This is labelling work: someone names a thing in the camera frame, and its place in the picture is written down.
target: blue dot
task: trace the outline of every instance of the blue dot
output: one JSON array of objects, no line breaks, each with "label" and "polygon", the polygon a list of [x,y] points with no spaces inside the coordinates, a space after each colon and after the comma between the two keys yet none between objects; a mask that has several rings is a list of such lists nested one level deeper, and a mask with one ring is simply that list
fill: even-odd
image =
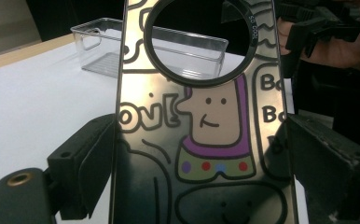
[{"label": "blue dot", "polygon": [[191,171],[191,163],[189,163],[189,161],[183,162],[183,164],[181,165],[181,170],[185,174],[188,174]]},{"label": "blue dot", "polygon": [[227,167],[226,167],[225,164],[218,163],[218,164],[215,166],[215,170],[216,170],[217,172],[226,172]]}]

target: cartoon character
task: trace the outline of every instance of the cartoon character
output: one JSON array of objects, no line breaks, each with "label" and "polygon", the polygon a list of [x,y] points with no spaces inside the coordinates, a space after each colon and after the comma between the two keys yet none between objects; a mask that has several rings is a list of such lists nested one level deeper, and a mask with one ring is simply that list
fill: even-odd
[{"label": "cartoon character", "polygon": [[180,144],[177,177],[201,182],[218,175],[226,179],[253,176],[244,75],[210,89],[186,88],[186,97],[177,110],[191,116],[191,130]]}]

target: transparent container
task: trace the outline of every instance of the transparent container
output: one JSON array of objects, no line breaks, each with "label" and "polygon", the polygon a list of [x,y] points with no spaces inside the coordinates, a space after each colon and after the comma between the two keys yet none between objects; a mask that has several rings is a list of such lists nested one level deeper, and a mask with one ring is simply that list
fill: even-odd
[{"label": "transparent container", "polygon": [[[102,18],[71,28],[81,68],[118,76],[122,21]],[[228,41],[160,27],[153,28],[153,48],[161,62],[179,76],[218,77]]]}]

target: red dot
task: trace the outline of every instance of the red dot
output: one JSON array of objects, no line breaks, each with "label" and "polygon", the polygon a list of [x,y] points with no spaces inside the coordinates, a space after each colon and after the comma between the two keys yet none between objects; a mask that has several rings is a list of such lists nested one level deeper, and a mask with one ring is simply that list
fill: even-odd
[{"label": "red dot", "polygon": [[202,164],[202,170],[204,170],[204,171],[210,170],[210,167],[211,167],[211,165],[210,165],[210,162],[208,162],[208,161],[206,161]]},{"label": "red dot", "polygon": [[244,161],[239,162],[239,169],[241,171],[246,171],[247,170],[247,163],[244,162]]}]

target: smiley face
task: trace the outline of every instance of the smiley face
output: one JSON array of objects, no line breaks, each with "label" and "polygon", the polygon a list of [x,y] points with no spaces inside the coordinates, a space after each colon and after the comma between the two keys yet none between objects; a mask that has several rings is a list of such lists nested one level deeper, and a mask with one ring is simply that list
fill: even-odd
[{"label": "smiley face", "polygon": [[227,146],[241,136],[240,112],[235,83],[211,89],[192,89],[177,105],[192,117],[192,139],[202,145]]}]

